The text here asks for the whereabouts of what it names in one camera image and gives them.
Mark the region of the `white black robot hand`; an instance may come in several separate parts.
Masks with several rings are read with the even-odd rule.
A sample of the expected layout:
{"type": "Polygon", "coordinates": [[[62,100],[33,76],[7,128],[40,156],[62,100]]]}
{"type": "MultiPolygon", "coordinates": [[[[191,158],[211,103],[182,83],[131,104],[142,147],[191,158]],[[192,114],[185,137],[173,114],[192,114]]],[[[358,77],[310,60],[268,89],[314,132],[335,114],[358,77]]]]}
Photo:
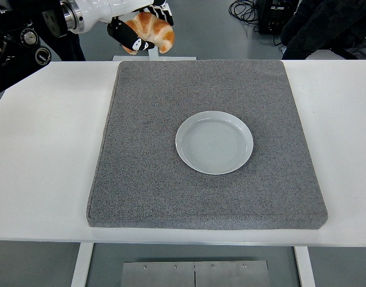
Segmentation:
{"type": "Polygon", "coordinates": [[[64,1],[70,15],[68,29],[88,32],[97,22],[107,23],[109,36],[135,55],[157,47],[167,53],[175,42],[173,19],[166,1],[64,1]]]}

